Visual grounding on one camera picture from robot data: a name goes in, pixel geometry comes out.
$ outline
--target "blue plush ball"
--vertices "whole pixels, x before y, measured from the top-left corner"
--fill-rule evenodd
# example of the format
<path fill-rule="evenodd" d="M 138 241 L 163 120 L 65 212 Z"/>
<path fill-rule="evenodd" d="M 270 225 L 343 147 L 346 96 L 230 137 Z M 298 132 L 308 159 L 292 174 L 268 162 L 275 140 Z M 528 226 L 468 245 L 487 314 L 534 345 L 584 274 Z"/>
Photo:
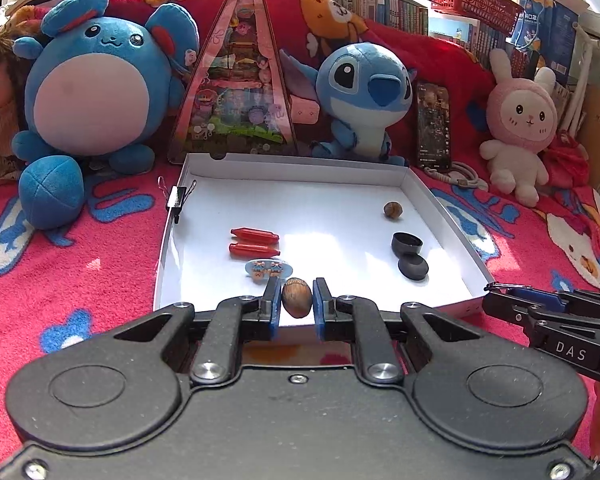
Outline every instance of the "blue plush ball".
<path fill-rule="evenodd" d="M 18 193 L 25 218 L 33 227 L 60 227 L 78 218 L 84 204 L 82 171 L 70 156 L 40 158 L 22 172 Z"/>

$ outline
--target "pink bunny plush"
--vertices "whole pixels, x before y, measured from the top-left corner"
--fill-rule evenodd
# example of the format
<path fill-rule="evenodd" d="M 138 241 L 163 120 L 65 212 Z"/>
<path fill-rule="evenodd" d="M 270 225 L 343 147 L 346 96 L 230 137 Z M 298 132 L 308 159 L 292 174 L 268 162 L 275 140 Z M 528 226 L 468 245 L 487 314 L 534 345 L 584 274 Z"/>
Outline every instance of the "pink bunny plush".
<path fill-rule="evenodd" d="M 480 156 L 489 161 L 490 181 L 500 192 L 514 192 L 518 202 L 533 207 L 536 184 L 549 182 L 537 153 L 551 143 L 558 123 L 551 99 L 555 73 L 543 67 L 534 81 L 514 79 L 504 50 L 493 49 L 490 60 L 497 86 L 487 102 L 487 124 L 494 138 L 480 145 Z"/>

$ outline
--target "red plastic capsule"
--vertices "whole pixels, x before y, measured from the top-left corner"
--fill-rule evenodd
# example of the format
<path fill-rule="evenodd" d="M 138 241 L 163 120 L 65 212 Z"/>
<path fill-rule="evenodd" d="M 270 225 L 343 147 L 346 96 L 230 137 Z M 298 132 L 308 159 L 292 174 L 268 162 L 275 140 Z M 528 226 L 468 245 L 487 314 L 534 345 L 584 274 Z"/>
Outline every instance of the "red plastic capsule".
<path fill-rule="evenodd" d="M 279 250 L 272 249 L 271 247 L 243 244 L 240 242 L 237 244 L 230 244 L 229 252 L 234 256 L 246 256 L 247 258 L 272 258 L 280 255 Z"/>
<path fill-rule="evenodd" d="M 240 240 L 255 242 L 257 244 L 277 244 L 280 240 L 280 237 L 271 231 L 260 231 L 259 229 L 248 227 L 231 229 L 231 234 L 237 236 Z"/>

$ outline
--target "fleece blanket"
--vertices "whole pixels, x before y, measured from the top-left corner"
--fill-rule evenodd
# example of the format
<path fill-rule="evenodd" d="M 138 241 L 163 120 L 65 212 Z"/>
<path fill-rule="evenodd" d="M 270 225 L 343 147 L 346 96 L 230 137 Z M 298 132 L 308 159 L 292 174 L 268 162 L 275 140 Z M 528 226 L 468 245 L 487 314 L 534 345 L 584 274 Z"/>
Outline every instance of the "fleece blanket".
<path fill-rule="evenodd" d="M 155 7 L 172 1 L 209 33 L 223 0 L 112 0 L 107 12 L 143 24 Z M 447 87 L 452 155 L 486 177 L 478 146 L 488 138 L 480 110 L 493 78 L 457 45 L 412 36 L 336 9 L 331 0 L 266 0 L 278 47 L 317 66 L 331 50 L 372 41 L 393 50 L 424 80 Z M 392 127 L 394 150 L 413 158 L 415 113 Z M 167 136 L 154 139 L 165 147 Z M 151 310 L 160 238 L 166 219 L 158 176 L 176 182 L 178 168 L 159 162 L 145 175 L 103 170 L 86 177 L 88 200 L 80 218 L 51 232 L 24 219 L 15 185 L 0 187 L 0 462 L 18 446 L 4 411 L 8 379 L 27 362 L 82 341 Z M 552 190 L 534 210 L 508 197 L 443 184 L 419 173 L 454 216 L 494 277 L 545 289 L 600 290 L 600 197 L 589 187 Z M 484 315 L 470 322 L 524 344 L 519 328 Z M 250 349 L 247 359 L 284 357 L 307 364 L 338 364 L 337 348 Z M 586 381 L 593 396 L 592 385 Z M 575 444 L 588 453 L 589 411 Z"/>

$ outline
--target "screw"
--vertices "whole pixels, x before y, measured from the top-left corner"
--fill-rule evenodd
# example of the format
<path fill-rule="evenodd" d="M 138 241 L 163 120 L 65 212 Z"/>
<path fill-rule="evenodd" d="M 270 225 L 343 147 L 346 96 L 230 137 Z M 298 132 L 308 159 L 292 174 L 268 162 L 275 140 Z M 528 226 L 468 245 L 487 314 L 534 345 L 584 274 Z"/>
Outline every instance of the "screw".
<path fill-rule="evenodd" d="M 31 480 L 45 480 L 46 467 L 40 462 L 27 462 L 24 466 L 24 474 Z"/>
<path fill-rule="evenodd" d="M 307 384 L 309 377 L 302 374 L 295 374 L 289 377 L 289 382 L 292 384 Z"/>
<path fill-rule="evenodd" d="M 551 480 L 566 480 L 569 476 L 571 476 L 571 466 L 565 463 L 554 465 L 549 473 Z"/>
<path fill-rule="evenodd" d="M 374 379 L 380 380 L 395 379 L 398 376 L 398 367 L 391 363 L 376 363 L 371 365 L 367 371 Z"/>
<path fill-rule="evenodd" d="M 200 379 L 217 379 L 223 373 L 224 368 L 222 368 L 218 363 L 200 363 L 193 367 L 193 374 Z"/>

